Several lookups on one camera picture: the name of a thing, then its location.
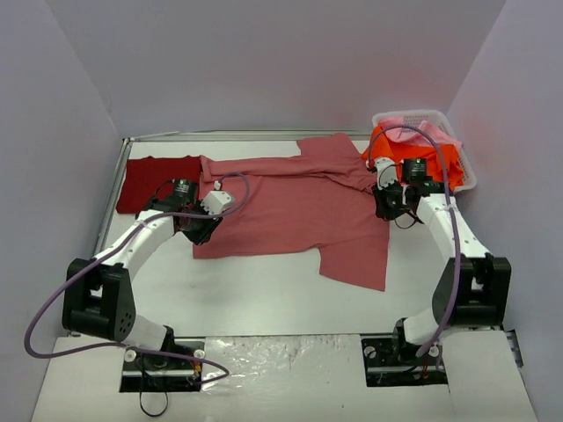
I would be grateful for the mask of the salmon pink t-shirt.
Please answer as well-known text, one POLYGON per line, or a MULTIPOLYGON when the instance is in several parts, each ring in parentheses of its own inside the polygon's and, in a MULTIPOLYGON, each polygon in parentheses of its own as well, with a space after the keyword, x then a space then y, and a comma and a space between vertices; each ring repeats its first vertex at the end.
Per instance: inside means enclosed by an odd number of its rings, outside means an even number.
POLYGON ((375 215, 369 173, 347 135, 297 141, 291 157, 201 158, 201 192, 220 180, 246 203, 224 218, 196 259, 286 254, 318 249, 319 274, 385 290, 390 226, 375 215))

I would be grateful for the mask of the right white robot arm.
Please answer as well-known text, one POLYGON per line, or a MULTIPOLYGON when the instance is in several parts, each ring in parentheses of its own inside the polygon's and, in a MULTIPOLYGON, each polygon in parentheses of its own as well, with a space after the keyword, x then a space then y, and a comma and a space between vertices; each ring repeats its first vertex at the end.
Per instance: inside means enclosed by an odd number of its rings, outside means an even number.
POLYGON ((476 238, 448 184, 428 175, 424 159, 407 159, 404 164, 405 170, 399 172, 388 157, 374 162, 376 215, 388 222, 410 215, 429 230, 444 262, 428 309, 405 318, 399 335, 391 339, 392 357, 409 363, 448 330, 501 326, 512 267, 476 238))

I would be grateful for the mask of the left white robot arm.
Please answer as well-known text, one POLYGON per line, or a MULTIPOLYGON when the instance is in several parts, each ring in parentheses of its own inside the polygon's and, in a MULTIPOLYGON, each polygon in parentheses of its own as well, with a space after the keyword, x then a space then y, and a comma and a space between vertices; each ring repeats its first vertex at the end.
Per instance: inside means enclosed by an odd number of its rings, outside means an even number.
POLYGON ((219 182, 199 200, 199 186, 174 179, 163 199, 152 196, 132 226, 110 247, 89 260, 71 262, 63 297, 62 326, 96 338, 145 349, 156 367, 168 367, 177 357, 173 329, 137 313, 132 281, 150 256, 181 232, 194 245, 206 243, 234 204, 219 182))

